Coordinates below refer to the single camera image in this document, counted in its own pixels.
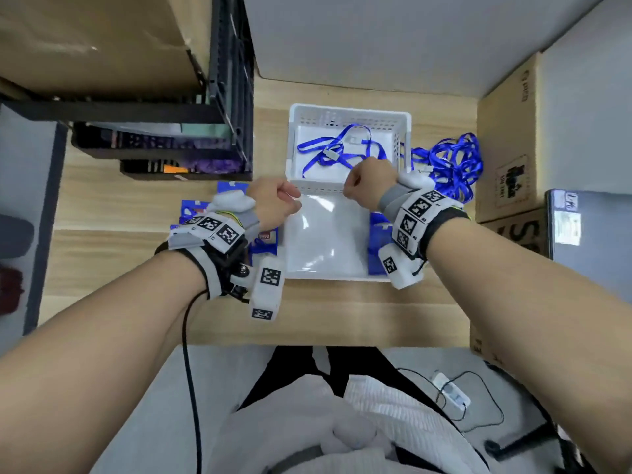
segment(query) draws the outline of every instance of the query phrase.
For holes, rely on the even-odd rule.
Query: cardboard box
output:
[[[0,0],[0,76],[44,96],[200,91],[211,0]]]
[[[528,250],[543,256],[549,255],[549,230],[545,208],[481,223],[481,225]],[[480,335],[472,323],[470,323],[470,350],[486,361],[504,368],[502,359],[496,355],[494,348]]]
[[[539,208],[538,65],[534,54],[478,103],[477,136],[484,171],[476,184],[476,221]]]

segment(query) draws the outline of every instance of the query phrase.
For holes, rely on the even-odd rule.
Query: forearm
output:
[[[0,359],[3,472],[90,470],[178,344],[181,313],[204,289],[192,262],[159,254]]]
[[[510,370],[592,460],[605,471],[627,469],[632,308],[468,220],[440,227],[427,255]]]

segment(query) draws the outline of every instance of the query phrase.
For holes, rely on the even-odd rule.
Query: person's left arm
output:
[[[248,191],[261,230],[298,211],[296,187]],[[206,289],[198,267],[163,251],[61,311],[0,359],[0,470],[86,473],[180,342],[184,310]]]

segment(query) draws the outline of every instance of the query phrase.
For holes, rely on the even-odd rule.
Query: wrist-mounted device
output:
[[[241,190],[218,193],[203,213],[172,229],[155,253],[184,254],[204,275],[208,299],[228,294],[249,303],[251,317],[273,321],[285,283],[282,262],[265,256],[256,269],[241,262],[259,233],[255,204]]]
[[[378,256],[397,289],[423,279],[426,249],[438,228],[454,217],[469,217],[462,203],[434,188],[426,170],[400,173],[380,200],[380,211],[393,223],[393,242],[380,248]]]

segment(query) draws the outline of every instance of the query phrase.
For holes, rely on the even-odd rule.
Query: white shirt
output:
[[[231,414],[209,472],[261,474],[288,456],[320,446],[325,455],[287,474],[425,473],[389,461],[391,441],[447,474],[488,474],[470,443],[445,418],[369,376],[350,375],[344,398],[321,376],[305,375]]]

